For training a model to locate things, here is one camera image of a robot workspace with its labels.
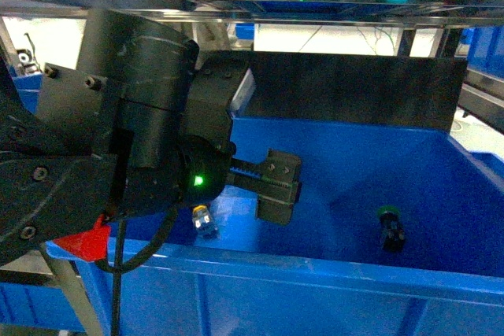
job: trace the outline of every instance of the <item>black cylinder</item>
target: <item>black cylinder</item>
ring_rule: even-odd
[[[116,126],[134,133],[131,168],[158,168],[175,149],[198,45],[163,24],[93,9],[77,70],[122,83]]]

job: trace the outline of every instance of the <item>blue plastic bin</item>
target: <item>blue plastic bin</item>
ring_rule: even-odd
[[[84,331],[60,289],[5,282],[0,282],[0,323]]]
[[[182,212],[169,242],[124,276],[124,335],[504,334],[504,180],[451,137],[239,119],[232,139],[241,159],[268,148],[302,158],[291,223],[256,220],[255,195],[232,187],[212,204],[218,238],[197,238]],[[401,210],[402,253],[380,248],[382,205]],[[161,218],[130,223],[125,258]],[[107,332],[112,279],[77,265]]]
[[[504,78],[504,27],[475,28],[469,68]]]
[[[40,86],[42,85],[42,74],[18,76],[13,78],[13,80],[24,107],[30,112],[35,113],[37,101],[39,100]]]

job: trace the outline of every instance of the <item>red part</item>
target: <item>red part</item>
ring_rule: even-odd
[[[107,257],[110,226],[104,226],[105,216],[101,215],[92,230],[53,240],[55,244],[88,263]]]

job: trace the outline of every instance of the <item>green led light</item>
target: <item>green led light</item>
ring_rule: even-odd
[[[201,186],[203,185],[203,176],[195,176],[195,186]]]

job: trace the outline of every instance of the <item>screw head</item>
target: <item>screw head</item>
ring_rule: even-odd
[[[49,175],[49,170],[45,167],[37,167],[35,168],[35,170],[33,171],[33,174],[31,175],[31,177],[35,180],[35,181],[44,181],[45,179],[47,179],[47,176]]]
[[[54,79],[57,74],[58,74],[58,70],[55,69],[55,68],[52,68],[50,66],[46,66],[44,68],[44,74],[48,77],[48,78],[51,78],[51,79]]]
[[[26,226],[23,230],[21,230],[19,237],[23,240],[30,240],[35,237],[36,233],[37,233],[37,229],[35,227]]]
[[[84,80],[84,85],[90,90],[100,90],[102,88],[102,82],[98,78],[94,78],[93,76],[88,76],[86,80]]]
[[[18,141],[23,139],[26,135],[26,127],[23,126],[11,126],[9,131],[9,138],[13,141]]]

